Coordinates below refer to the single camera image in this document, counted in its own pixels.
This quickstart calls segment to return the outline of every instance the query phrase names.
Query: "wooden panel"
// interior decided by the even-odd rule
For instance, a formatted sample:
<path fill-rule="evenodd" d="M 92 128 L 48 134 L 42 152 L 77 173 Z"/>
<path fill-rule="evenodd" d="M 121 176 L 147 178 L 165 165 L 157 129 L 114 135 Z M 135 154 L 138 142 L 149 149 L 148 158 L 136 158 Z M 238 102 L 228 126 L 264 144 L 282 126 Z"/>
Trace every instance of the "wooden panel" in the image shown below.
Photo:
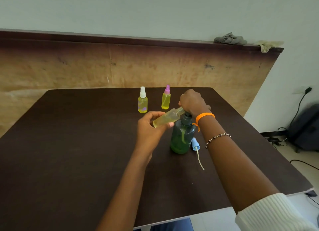
<path fill-rule="evenodd" d="M 244 115 L 278 55 L 278 52 L 1 40 L 0 134 L 44 92 L 56 88 L 146 86 L 164 90 L 166 84 L 212 87 Z"/>

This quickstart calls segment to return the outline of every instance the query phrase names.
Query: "white sleeve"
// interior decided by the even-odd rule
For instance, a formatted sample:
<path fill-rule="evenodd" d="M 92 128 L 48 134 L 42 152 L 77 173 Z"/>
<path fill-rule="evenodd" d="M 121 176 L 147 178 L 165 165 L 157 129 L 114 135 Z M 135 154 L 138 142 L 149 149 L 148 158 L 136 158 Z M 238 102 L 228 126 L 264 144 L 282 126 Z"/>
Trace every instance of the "white sleeve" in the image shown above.
<path fill-rule="evenodd" d="M 235 218 L 241 230 L 312 231 L 319 230 L 304 219 L 283 193 L 265 197 L 238 212 Z"/>

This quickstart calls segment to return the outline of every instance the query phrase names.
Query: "white wall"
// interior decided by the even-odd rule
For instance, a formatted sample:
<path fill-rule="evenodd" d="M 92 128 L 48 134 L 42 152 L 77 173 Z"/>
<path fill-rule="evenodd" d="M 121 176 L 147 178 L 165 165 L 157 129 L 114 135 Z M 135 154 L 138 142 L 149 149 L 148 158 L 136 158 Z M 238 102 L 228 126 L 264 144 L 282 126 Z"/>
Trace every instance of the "white wall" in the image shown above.
<path fill-rule="evenodd" d="M 249 42 L 283 40 L 285 50 L 245 118 L 259 131 L 286 126 L 301 95 L 319 100 L 317 0 L 0 0 L 0 28 L 213 40 L 228 32 Z"/>

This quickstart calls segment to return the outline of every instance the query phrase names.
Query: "spray bottle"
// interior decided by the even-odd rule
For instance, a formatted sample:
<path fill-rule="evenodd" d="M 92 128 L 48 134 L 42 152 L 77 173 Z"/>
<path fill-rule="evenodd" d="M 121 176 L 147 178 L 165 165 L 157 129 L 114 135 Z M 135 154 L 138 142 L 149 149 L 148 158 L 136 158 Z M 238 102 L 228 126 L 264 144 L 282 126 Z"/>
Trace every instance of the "spray bottle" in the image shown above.
<path fill-rule="evenodd" d="M 177 154 L 184 154 L 189 150 L 196 126 L 192 124 L 192 116 L 186 112 L 174 127 L 171 138 L 171 149 Z"/>
<path fill-rule="evenodd" d="M 169 85 L 167 85 L 162 96 L 162 109 L 169 108 L 170 100 L 171 100 L 171 94 L 170 94 Z"/>
<path fill-rule="evenodd" d="M 161 117 L 157 118 L 153 121 L 153 126 L 156 128 L 163 124 L 167 124 L 169 122 L 175 122 L 180 119 L 181 115 L 185 113 L 185 110 L 180 107 L 178 109 L 171 109 L 166 114 L 162 115 Z"/>
<path fill-rule="evenodd" d="M 147 97 L 145 93 L 145 87 L 141 87 L 140 96 L 138 97 L 138 112 L 147 112 Z"/>

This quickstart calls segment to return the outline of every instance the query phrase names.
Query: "beaded bracelet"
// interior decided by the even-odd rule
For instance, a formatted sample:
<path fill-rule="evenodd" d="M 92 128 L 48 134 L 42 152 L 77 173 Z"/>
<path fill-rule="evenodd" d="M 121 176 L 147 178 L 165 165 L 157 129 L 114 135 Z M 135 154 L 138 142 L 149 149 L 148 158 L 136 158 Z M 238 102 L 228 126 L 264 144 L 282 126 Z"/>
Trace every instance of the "beaded bracelet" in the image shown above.
<path fill-rule="evenodd" d="M 219 135 L 217 135 L 217 136 L 214 136 L 213 138 L 211 138 L 211 139 L 206 143 L 205 148 L 207 149 L 208 144 L 209 144 L 212 140 L 216 139 L 217 137 L 221 137 L 221 136 L 223 136 L 223 135 L 227 135 L 227 136 L 231 137 L 230 134 L 226 134 L 226 133 L 223 133 L 223 134 L 219 134 Z"/>

